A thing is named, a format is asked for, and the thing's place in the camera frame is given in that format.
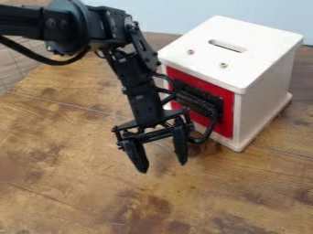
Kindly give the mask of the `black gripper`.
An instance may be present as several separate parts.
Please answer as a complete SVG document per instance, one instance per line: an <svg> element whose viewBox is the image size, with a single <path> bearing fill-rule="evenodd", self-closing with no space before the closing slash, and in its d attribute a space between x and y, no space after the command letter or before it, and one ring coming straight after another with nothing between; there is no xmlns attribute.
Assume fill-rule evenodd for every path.
<svg viewBox="0 0 313 234"><path fill-rule="evenodd" d="M128 153L137 171L146 174L150 161L144 144L172 137L178 161L185 165L193 122L186 108L174 111L164 108L174 97L169 89L170 78L158 73L157 69L149 69L137 58L121 58L113 67L136 118L113 129L120 148Z"/></svg>

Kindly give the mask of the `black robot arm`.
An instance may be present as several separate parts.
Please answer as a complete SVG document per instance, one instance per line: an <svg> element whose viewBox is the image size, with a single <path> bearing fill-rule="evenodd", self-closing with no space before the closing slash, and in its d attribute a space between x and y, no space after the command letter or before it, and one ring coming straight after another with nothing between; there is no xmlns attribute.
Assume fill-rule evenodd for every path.
<svg viewBox="0 0 313 234"><path fill-rule="evenodd" d="M94 52L118 75L132 105L136 119L113 132L137 170L146 173L150 168L145 144L168 137L178 161L188 163L193 130L189 110L164 107L177 93L156 85L156 78L169 77L158 72L158 53L132 15L79 0L53 0L46 7L0 5L0 44L51 66L71 64Z"/></svg>

